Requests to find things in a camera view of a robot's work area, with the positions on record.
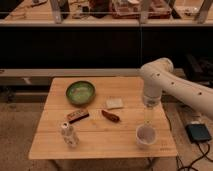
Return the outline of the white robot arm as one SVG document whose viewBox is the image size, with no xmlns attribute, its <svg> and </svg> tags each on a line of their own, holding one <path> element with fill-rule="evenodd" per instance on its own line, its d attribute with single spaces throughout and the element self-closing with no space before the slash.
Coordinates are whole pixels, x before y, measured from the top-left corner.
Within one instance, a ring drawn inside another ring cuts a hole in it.
<svg viewBox="0 0 213 171">
<path fill-rule="evenodd" d="M 165 91 L 213 120 L 213 89 L 177 77 L 173 74 L 173 69 L 173 63 L 168 58 L 159 58 L 140 68 L 140 77 L 144 82 L 144 105 L 157 106 Z"/>
</svg>

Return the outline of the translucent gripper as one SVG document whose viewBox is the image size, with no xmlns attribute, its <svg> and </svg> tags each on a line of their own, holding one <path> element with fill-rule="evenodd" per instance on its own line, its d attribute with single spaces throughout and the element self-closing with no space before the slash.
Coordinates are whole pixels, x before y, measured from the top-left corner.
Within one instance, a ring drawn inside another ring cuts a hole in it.
<svg viewBox="0 0 213 171">
<path fill-rule="evenodd" d="M 154 116 L 154 109 L 159 104 L 159 100 L 157 98 L 151 98 L 148 96 L 143 96 L 143 103 L 144 103 L 144 124 L 150 125 L 153 116 Z"/>
</svg>

